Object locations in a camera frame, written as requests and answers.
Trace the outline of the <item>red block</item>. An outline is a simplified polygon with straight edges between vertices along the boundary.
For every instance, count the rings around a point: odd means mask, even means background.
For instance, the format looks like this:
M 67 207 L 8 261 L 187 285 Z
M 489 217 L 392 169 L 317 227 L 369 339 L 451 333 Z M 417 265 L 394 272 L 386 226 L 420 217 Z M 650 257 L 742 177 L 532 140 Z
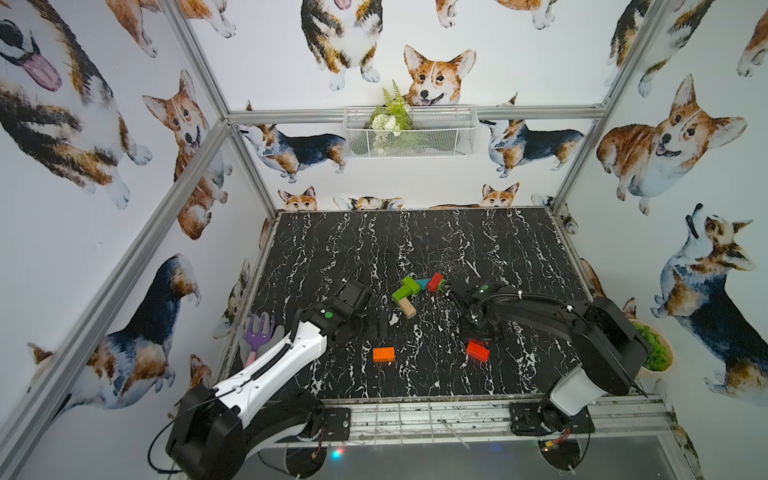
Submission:
M 468 343 L 466 354 L 479 362 L 487 363 L 490 357 L 490 350 L 484 342 L 472 339 Z
M 436 293 L 439 291 L 443 282 L 444 276 L 440 273 L 435 273 L 427 284 L 427 290 L 431 293 Z

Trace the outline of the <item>orange block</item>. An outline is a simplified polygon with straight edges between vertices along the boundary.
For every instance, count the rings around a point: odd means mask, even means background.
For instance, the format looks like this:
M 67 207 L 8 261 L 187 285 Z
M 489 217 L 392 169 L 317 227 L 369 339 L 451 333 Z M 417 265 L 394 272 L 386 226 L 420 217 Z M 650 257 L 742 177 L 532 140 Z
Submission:
M 378 347 L 373 349 L 373 361 L 375 363 L 391 363 L 396 360 L 394 347 Z

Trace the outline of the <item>natural wood block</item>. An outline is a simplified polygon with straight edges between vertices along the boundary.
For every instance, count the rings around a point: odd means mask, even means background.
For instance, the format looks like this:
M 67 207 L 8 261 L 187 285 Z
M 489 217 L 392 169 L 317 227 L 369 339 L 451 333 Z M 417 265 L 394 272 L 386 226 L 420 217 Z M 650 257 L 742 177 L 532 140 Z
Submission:
M 407 319 L 412 319 L 415 317 L 416 309 L 407 297 L 398 301 L 398 307 Z

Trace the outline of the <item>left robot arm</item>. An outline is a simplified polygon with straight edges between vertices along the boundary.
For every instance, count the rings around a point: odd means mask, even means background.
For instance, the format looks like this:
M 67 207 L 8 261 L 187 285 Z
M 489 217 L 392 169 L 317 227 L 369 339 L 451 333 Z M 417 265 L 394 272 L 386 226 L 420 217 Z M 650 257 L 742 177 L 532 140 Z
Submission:
M 181 399 L 165 427 L 168 474 L 189 479 L 232 479 L 246 459 L 284 441 L 309 454 L 286 458 L 286 474 L 300 479 L 323 465 L 328 443 L 348 440 L 351 411 L 329 407 L 306 390 L 276 394 L 327 351 L 387 338 L 392 310 L 372 302 L 372 290 L 344 281 L 330 297 L 300 308 L 288 333 L 266 354 L 208 388 L 198 385 Z

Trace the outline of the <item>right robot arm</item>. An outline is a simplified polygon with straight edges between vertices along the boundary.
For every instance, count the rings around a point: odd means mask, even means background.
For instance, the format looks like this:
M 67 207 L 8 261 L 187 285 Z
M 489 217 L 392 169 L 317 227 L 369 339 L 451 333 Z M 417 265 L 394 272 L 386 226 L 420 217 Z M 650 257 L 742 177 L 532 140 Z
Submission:
M 473 340 L 500 341 L 510 324 L 528 326 L 569 342 L 578 364 L 547 392 L 536 409 L 516 422 L 532 430 L 566 429 L 566 423 L 606 396 L 623 396 L 651 347 L 611 300 L 566 302 L 510 285 L 440 282 L 438 291 L 457 309 L 461 331 Z

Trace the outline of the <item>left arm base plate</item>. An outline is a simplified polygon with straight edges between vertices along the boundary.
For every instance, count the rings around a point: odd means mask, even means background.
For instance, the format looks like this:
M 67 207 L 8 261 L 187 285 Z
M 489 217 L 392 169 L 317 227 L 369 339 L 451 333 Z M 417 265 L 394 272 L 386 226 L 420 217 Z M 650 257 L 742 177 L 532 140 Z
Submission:
M 324 443 L 345 442 L 350 438 L 352 410 L 343 407 L 326 408 L 321 416 L 321 437 Z

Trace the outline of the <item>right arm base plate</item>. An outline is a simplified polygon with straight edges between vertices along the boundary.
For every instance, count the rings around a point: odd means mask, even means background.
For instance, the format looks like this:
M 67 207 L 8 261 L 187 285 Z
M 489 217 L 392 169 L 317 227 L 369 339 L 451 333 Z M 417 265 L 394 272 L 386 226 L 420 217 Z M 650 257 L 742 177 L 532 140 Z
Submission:
M 589 411 L 584 407 L 575 416 L 558 410 L 551 402 L 513 402 L 509 404 L 511 432 L 518 436 L 591 434 L 596 431 Z

